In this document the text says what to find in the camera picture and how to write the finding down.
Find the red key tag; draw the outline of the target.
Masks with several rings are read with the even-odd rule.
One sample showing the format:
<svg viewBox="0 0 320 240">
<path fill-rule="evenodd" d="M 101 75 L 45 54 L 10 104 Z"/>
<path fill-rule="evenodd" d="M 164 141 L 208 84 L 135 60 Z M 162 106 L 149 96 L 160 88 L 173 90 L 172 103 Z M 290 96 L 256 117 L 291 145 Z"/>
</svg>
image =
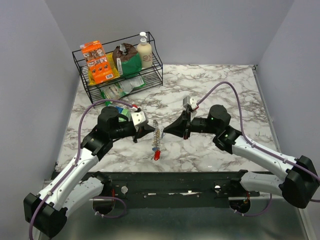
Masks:
<svg viewBox="0 0 320 240">
<path fill-rule="evenodd" d="M 160 150 L 156 150 L 153 154 L 153 156 L 151 157 L 152 160 L 154 161 L 158 161 L 160 159 L 161 156 L 161 151 Z"/>
</svg>

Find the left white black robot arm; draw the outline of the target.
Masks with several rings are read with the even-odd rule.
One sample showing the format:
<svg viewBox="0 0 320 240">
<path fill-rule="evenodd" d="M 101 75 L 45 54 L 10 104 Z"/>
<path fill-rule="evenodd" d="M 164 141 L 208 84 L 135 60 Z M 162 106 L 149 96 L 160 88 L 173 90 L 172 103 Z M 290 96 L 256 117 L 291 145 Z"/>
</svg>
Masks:
<svg viewBox="0 0 320 240">
<path fill-rule="evenodd" d="M 113 106 L 104 107 L 97 125 L 83 139 L 78 139 L 73 160 L 38 194 L 29 193 L 23 200 L 29 239 L 33 239 L 34 229 L 49 238 L 55 237 L 81 205 L 91 198 L 107 197 L 111 191 L 108 180 L 92 176 L 80 183 L 81 179 L 112 149 L 115 140 L 132 137 L 136 142 L 154 132 L 148 122 L 140 109 L 126 117 Z"/>
</svg>

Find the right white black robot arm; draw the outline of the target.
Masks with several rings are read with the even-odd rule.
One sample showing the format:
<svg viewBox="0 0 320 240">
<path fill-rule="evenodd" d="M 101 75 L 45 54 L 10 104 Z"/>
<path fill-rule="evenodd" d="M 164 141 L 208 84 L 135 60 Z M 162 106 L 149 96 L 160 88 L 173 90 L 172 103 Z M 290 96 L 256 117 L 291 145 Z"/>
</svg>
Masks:
<svg viewBox="0 0 320 240">
<path fill-rule="evenodd" d="M 241 196 L 245 192 L 264 192 L 282 196 L 294 207 L 304 209 L 320 186 L 312 160 L 265 148 L 230 126 L 231 116 L 222 105 L 213 105 L 206 118 L 195 117 L 189 110 L 164 128 L 164 133 L 188 139 L 191 133 L 213 134 L 213 143 L 221 151 L 237 155 L 270 171 L 270 174 L 245 172 L 230 183 L 230 191 Z"/>
</svg>

